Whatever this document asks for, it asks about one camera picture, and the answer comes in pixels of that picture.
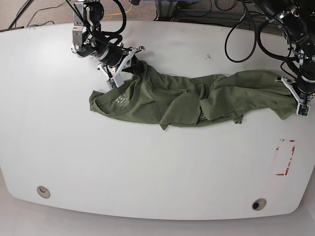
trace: gray floor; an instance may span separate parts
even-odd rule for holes
[[[187,8],[208,11],[211,7],[210,1],[212,2],[212,10],[217,10],[214,0],[201,0],[197,4],[187,6]],[[218,0],[218,6],[220,8],[226,9],[232,6],[234,1],[236,0]],[[26,0],[1,0],[0,30],[8,28],[15,15],[25,2]],[[55,7],[63,2],[64,0],[34,0],[18,20],[17,26],[26,26],[37,10],[47,7]],[[118,7],[112,0],[101,0],[101,2],[105,8],[106,15],[119,13]],[[120,0],[120,2],[124,6],[125,11],[127,11],[131,6],[128,0]],[[239,1],[236,1],[235,7],[231,11],[243,12],[242,4]],[[152,21],[155,17],[156,8],[153,0],[142,0],[139,6],[134,6],[132,10],[127,13],[127,19],[131,21]],[[121,20],[121,16],[107,16],[104,17],[103,20],[118,21]],[[55,24],[71,23],[73,22],[72,10],[67,4],[64,4],[59,8],[40,11],[36,14],[30,25],[41,25],[47,21],[53,21]]]

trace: white table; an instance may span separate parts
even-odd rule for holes
[[[115,30],[119,22],[103,23]],[[315,112],[280,120],[264,109],[202,128],[118,121],[93,113],[89,96],[106,91],[96,61],[70,51],[71,24],[0,33],[0,166],[15,198],[97,214],[151,219],[232,219],[287,214],[303,196],[315,165]],[[228,28],[185,23],[128,22],[126,46],[159,72],[198,77],[268,69],[279,61],[259,49],[242,64],[228,61]],[[236,30],[228,47],[242,59],[252,32]],[[262,36],[276,54],[283,38]],[[290,144],[294,156],[285,171]],[[281,152],[275,157],[276,148]],[[45,186],[49,199],[36,188]],[[267,206],[254,211],[259,198]]]

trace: yellow cable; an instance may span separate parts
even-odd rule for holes
[[[129,8],[129,10],[128,11],[126,11],[125,13],[128,13],[128,12],[130,12],[131,11],[131,9],[132,9],[132,4],[131,4],[131,7]],[[108,14],[108,15],[105,15],[105,16],[119,16],[119,15],[121,15],[121,13],[116,13],[116,14]]]

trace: green t-shirt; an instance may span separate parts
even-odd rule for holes
[[[251,110],[270,108],[281,119],[296,112],[291,92],[276,83],[278,75],[242,71],[231,76],[189,79],[158,73],[145,61],[144,71],[108,93],[93,91],[91,111],[137,123],[179,127],[205,126],[227,120],[241,123]]]

